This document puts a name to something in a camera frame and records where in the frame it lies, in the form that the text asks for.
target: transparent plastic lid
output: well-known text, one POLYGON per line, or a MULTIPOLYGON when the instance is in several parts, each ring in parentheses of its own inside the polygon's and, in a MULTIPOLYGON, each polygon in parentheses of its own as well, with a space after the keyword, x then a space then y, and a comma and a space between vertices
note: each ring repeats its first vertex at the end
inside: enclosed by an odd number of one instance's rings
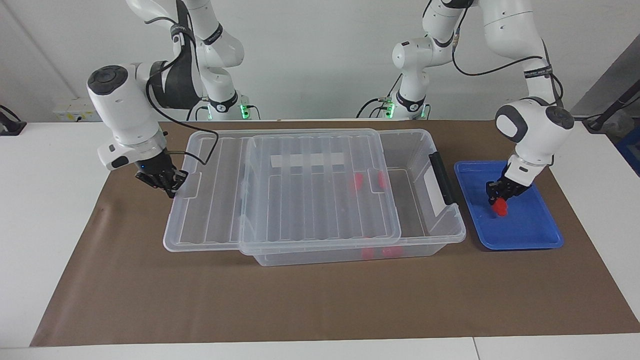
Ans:
POLYGON ((400 237, 379 134, 269 134, 246 144, 239 249, 247 255, 391 245, 400 237))

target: white wall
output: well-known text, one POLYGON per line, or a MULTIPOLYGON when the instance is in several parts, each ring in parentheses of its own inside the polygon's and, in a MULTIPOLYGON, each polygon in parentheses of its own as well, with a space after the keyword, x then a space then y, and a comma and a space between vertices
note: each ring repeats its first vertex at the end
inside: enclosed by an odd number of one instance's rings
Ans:
MULTIPOLYGON (((157 26, 145 26, 124 0, 2 1, 80 96, 86 96, 88 75, 103 65, 172 57, 169 36, 157 26)), ((532 2, 554 69, 567 90, 565 105, 571 108, 640 33, 640 4, 532 2)), ((423 35, 420 17, 427 1, 213 3, 225 28, 246 49, 245 62, 230 70, 236 87, 265 118, 300 119, 353 117, 366 100, 386 95, 397 76, 391 50, 397 42, 423 35)), ((0 33, 5 28, 0 22, 0 33)), ((6 47, 8 55, 0 57, 0 63, 24 73, 30 64, 13 55, 17 46, 3 39, 2 53, 6 47)), ((458 49, 459 63, 468 71, 507 61, 486 48, 477 8, 469 11, 458 49)), ((488 119, 501 104, 526 95, 519 67, 481 78, 462 76, 451 64, 429 73, 432 118, 488 119)), ((29 75, 4 79, 0 85, 0 101, 7 93, 42 94, 40 108, 50 108, 49 99, 61 93, 59 86, 40 84, 29 75)), ((16 107, 21 113, 29 111, 24 102, 16 107)))
POLYGON ((0 1, 0 104, 27 121, 53 121, 56 97, 75 96, 15 14, 0 1))

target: brown paper mat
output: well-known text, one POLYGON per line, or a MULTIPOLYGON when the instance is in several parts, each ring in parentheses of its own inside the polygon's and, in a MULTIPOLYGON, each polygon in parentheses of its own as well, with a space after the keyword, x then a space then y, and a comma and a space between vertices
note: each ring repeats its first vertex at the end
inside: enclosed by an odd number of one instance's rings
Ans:
MULTIPOLYGON (((171 200, 128 167, 109 176, 31 346, 640 332, 550 171, 536 184, 564 247, 484 250, 453 165, 507 159, 513 144, 493 122, 205 126, 427 129, 449 171, 467 239, 429 258, 276 268, 238 251, 173 254, 162 244, 171 200)), ((169 148, 184 149, 191 131, 163 127, 169 148)))

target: red object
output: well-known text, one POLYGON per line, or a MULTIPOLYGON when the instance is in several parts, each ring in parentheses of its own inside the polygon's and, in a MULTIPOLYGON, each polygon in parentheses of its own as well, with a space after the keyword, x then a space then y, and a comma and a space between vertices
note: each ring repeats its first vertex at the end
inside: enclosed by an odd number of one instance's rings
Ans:
POLYGON ((362 183, 364 182, 364 176, 357 172, 353 174, 353 186, 356 191, 359 191, 362 187, 362 183))
POLYGON ((385 258, 399 258, 404 255, 404 249, 402 246, 391 246, 382 249, 382 256, 385 258))
POLYGON ((507 212, 507 208, 509 206, 507 205, 506 200, 504 200, 502 197, 499 197, 494 203, 493 205, 491 205, 491 208, 493 209, 493 211, 498 214, 499 217, 505 217, 507 216, 508 212, 507 212))
POLYGON ((372 260, 376 257, 376 250, 372 247, 367 247, 362 249, 362 259, 363 260, 372 260))
POLYGON ((387 185, 385 184, 385 173, 382 171, 378 172, 378 185, 380 185, 382 190, 387 188, 387 185))

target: white table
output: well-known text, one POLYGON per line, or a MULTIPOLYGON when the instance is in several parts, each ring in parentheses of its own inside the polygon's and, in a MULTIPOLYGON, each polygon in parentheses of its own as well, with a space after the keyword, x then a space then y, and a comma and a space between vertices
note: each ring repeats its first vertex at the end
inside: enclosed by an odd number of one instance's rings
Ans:
MULTIPOLYGON (((0 138, 0 359, 638 359, 640 334, 311 343, 26 348, 108 172, 103 124, 29 124, 0 138)), ((640 178, 577 124, 552 171, 627 302, 640 315, 640 178)))

